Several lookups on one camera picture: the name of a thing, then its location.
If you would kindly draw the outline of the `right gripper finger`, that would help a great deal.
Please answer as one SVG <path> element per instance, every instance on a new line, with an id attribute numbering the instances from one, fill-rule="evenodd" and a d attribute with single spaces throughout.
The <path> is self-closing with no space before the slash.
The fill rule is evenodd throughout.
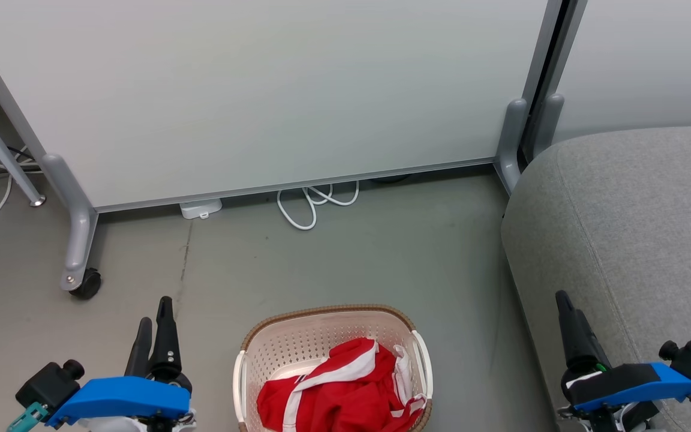
<path id="1" fill-rule="evenodd" d="M 573 306 L 565 290 L 555 293 L 560 335 L 568 371 L 608 371 L 611 364 L 593 332 L 586 315 Z"/>

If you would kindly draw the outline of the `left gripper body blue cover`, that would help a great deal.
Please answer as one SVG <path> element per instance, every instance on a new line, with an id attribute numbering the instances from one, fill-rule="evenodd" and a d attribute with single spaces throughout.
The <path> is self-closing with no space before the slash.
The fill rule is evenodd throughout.
<path id="1" fill-rule="evenodd" d="M 173 431 L 190 412 L 190 393 L 180 386 L 142 377 L 89 380 L 46 421 L 47 427 L 74 425 L 80 420 L 118 419 L 136 430 Z"/>

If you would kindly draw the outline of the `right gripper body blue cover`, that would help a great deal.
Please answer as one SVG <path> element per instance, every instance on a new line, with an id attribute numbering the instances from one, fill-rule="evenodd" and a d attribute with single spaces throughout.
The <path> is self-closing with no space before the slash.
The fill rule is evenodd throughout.
<path id="1" fill-rule="evenodd" d="M 563 420 L 587 431 L 625 431 L 623 418 L 633 408 L 661 400 L 691 402 L 691 380 L 662 363 L 622 364 L 578 376 L 562 384 Z"/>

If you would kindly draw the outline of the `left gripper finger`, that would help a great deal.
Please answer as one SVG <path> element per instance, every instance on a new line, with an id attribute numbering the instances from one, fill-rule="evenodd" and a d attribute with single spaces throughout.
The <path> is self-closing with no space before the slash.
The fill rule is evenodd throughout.
<path id="1" fill-rule="evenodd" d="M 124 375 L 142 378 L 148 375 L 149 355 L 152 344 L 152 328 L 151 318 L 143 317 L 142 320 L 140 320 L 137 335 L 133 342 L 131 353 L 127 359 Z"/>
<path id="2" fill-rule="evenodd" d="M 162 297 L 155 317 L 157 331 L 149 360 L 154 380 L 175 380 L 183 371 L 175 307 L 171 297 Z"/>

